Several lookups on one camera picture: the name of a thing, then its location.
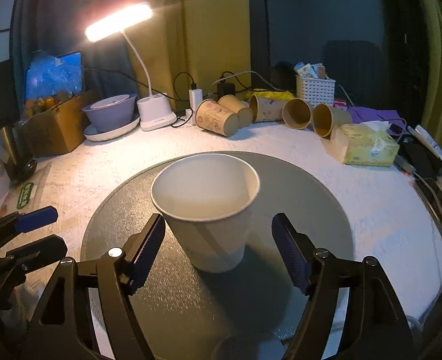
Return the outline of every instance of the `desk lamp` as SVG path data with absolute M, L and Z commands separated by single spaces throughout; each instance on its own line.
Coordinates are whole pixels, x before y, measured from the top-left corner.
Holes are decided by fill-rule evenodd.
M 171 110 L 168 98 L 162 93 L 153 95 L 151 78 L 147 72 L 146 65 L 124 31 L 128 27 L 150 19 L 152 15 L 153 11 L 148 3 L 135 4 L 106 16 L 104 19 L 90 25 L 85 31 L 86 37 L 90 42 L 98 42 L 98 40 L 120 32 L 133 49 L 134 54 L 146 73 L 147 86 L 150 92 L 148 97 L 144 97 L 137 102 L 141 119 L 141 130 L 143 131 L 155 130 L 156 128 L 170 125 L 176 121 L 176 115 Z

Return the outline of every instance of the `black charger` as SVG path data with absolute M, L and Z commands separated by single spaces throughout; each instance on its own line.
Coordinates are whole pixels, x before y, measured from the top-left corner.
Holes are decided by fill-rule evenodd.
M 232 82 L 221 81 L 218 83 L 218 100 L 226 95 L 236 95 L 236 85 Z

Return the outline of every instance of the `black clamp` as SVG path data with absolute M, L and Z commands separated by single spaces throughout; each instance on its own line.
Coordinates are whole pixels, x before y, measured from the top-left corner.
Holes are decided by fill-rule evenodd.
M 98 288 L 116 360 L 154 360 L 128 296 L 144 285 L 165 229 L 162 216 L 154 214 L 122 248 L 91 261 L 63 259 L 38 302 L 21 358 L 106 359 L 99 353 L 88 296 L 89 288 Z
M 413 360 L 411 331 L 379 261 L 336 258 L 277 214 L 272 234 L 293 285 L 309 300 L 283 360 L 319 360 L 331 332 L 339 288 L 349 288 L 337 354 L 329 359 Z
M 56 222 L 58 212 L 54 207 L 13 214 L 0 218 L 0 249 L 21 233 Z M 50 235 L 35 242 L 10 250 L 0 257 L 0 311 L 10 310 L 9 300 L 13 289 L 26 281 L 26 274 L 59 261 L 66 256 L 67 247 L 63 239 Z M 13 354 L 6 344 L 4 326 L 0 321 L 0 359 L 11 359 Z
M 343 287 L 350 290 L 349 303 L 341 343 L 331 359 L 415 358 L 404 312 L 377 259 L 348 261 L 315 248 L 285 214 L 273 218 L 272 233 L 294 286 L 309 296 L 283 360 L 322 358 Z M 106 359 L 99 353 L 88 296 L 88 288 L 98 288 L 116 360 L 154 360 L 128 296 L 144 285 L 164 234 L 164 219 L 154 214 L 141 233 L 100 259 L 63 259 L 33 315 L 22 359 Z

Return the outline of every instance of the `white tablecloth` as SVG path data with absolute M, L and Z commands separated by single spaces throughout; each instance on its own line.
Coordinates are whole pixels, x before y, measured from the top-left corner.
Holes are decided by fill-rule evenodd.
M 419 318 L 442 280 L 442 239 L 410 185 L 396 168 L 346 166 L 330 157 L 313 132 L 277 123 L 243 128 L 230 139 L 196 126 L 140 128 L 108 142 L 86 140 L 52 162 L 41 206 L 53 205 L 57 223 L 22 234 L 6 250 L 58 234 L 79 260 L 84 231 L 99 204 L 123 181 L 157 163 L 205 151 L 249 151 L 278 157 L 311 173 L 339 200 L 349 219 L 354 258 L 374 255 L 386 271 L 404 311 Z M 55 264 L 28 275 L 22 297 L 30 314 Z

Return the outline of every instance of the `paper cup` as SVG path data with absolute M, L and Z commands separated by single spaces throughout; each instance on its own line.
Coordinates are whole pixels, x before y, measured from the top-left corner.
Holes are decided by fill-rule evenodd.
M 163 169 L 153 181 L 151 199 L 191 263 L 220 273 L 242 260 L 259 189 L 259 176 L 247 162 L 206 153 Z
M 238 114 L 239 128 L 248 127 L 253 122 L 253 110 L 241 103 L 236 96 L 227 94 L 218 100 L 218 104 Z
M 236 134 L 239 129 L 237 114 L 212 99 L 205 100 L 198 106 L 195 118 L 198 127 L 225 137 Z
M 249 108 L 254 113 L 254 122 L 282 120 L 281 111 L 285 103 L 283 100 L 268 99 L 254 95 L 249 100 Z
M 314 132 L 322 138 L 328 138 L 334 126 L 352 123 L 349 112 L 327 104 L 318 104 L 313 110 Z
M 301 130 L 310 125 L 313 108 L 304 100 L 294 98 L 284 104 L 281 114 L 284 123 L 295 130 Z

